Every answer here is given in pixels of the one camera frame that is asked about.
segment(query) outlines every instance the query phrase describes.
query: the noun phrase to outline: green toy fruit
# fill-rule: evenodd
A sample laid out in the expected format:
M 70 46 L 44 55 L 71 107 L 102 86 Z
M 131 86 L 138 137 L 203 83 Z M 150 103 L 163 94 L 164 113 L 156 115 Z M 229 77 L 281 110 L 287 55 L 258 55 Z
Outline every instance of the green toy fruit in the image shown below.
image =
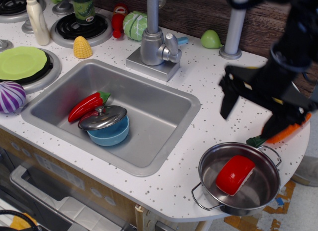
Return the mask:
M 141 41 L 141 37 L 146 28 L 147 15 L 145 13 L 133 11 L 125 16 L 123 29 L 130 39 Z
M 222 47 L 220 38 L 214 30 L 207 30 L 201 37 L 202 46 L 206 48 L 220 48 Z

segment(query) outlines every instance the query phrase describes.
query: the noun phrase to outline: red toy object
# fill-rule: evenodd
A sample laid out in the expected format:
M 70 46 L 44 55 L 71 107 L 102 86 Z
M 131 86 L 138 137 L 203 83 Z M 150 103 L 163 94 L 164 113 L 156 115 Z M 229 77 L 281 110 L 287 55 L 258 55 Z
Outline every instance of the red toy object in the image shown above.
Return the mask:
M 223 192 L 234 196 L 253 172 L 255 163 L 242 155 L 232 157 L 221 169 L 216 186 Z
M 96 107 L 103 105 L 104 103 L 106 103 L 109 96 L 110 93 L 97 91 L 96 93 L 86 97 L 71 110 L 68 121 L 71 123 L 72 121 L 82 117 L 89 111 L 93 111 Z
M 111 25 L 114 29 L 113 36 L 120 38 L 123 32 L 123 21 L 125 16 L 128 14 L 128 8 L 125 4 L 119 3 L 115 5 L 113 18 L 111 19 Z

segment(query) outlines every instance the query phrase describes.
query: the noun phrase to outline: toy chili pepper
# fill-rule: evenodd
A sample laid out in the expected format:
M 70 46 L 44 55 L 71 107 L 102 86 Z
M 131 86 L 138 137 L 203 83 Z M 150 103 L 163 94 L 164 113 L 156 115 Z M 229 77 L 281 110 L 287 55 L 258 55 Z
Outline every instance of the toy chili pepper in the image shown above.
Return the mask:
M 123 21 L 128 14 L 128 8 L 125 4 L 119 3 L 115 5 L 113 18 L 111 19 L 111 25 L 114 29 L 113 36 L 120 38 L 123 32 Z
M 96 107 L 103 105 L 109 98 L 110 93 L 98 91 L 79 102 L 69 114 L 69 122 L 72 122 Z

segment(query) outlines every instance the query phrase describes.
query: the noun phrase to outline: wooden wall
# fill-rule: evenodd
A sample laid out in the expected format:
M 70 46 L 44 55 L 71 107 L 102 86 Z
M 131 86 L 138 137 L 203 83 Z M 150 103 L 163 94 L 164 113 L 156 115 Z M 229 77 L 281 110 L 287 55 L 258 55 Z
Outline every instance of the wooden wall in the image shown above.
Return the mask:
M 146 0 L 94 0 L 94 5 L 113 11 L 119 2 L 125 3 L 129 11 L 147 12 Z M 288 4 L 266 2 L 248 10 L 239 47 L 268 58 L 271 44 L 284 32 L 289 8 Z M 230 15 L 231 8 L 225 0 L 167 0 L 159 10 L 159 25 L 198 38 L 206 30 L 213 29 L 218 33 L 221 43 L 225 44 Z M 318 75 L 317 67 L 310 72 Z M 314 87 L 304 81 L 302 76 L 295 83 L 306 96 Z

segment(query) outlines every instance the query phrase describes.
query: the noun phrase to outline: orange carrot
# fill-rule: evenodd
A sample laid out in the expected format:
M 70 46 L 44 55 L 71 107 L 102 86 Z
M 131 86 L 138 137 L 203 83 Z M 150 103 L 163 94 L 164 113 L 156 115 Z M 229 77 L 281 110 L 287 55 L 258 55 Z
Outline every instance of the orange carrot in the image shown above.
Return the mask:
M 311 116 L 312 116 L 311 113 L 307 113 L 306 118 L 305 118 L 304 122 L 302 122 L 301 125 L 299 125 L 297 123 L 289 125 L 286 129 L 284 129 L 280 133 L 276 134 L 274 137 L 269 138 L 266 142 L 268 142 L 268 143 L 277 143 L 277 142 L 283 140 L 284 138 L 286 138 L 289 135 L 291 135 L 298 128 L 300 128 L 303 124 L 305 124 L 311 118 Z
M 295 123 L 293 125 L 289 125 L 283 131 L 281 131 L 280 133 L 276 134 L 275 136 L 273 136 L 267 140 L 266 140 L 266 138 L 263 138 L 263 137 L 261 137 L 261 135 L 259 135 L 259 136 L 247 139 L 246 144 L 257 148 L 257 147 L 261 146 L 264 142 L 277 143 L 277 142 L 283 140 L 284 138 L 287 138 L 294 131 L 296 131 L 298 128 L 300 128 L 303 124 L 305 124 L 311 118 L 311 116 L 312 116 L 311 113 L 308 113 L 306 115 L 304 122 L 302 122 L 301 125 L 299 125 L 297 123 Z

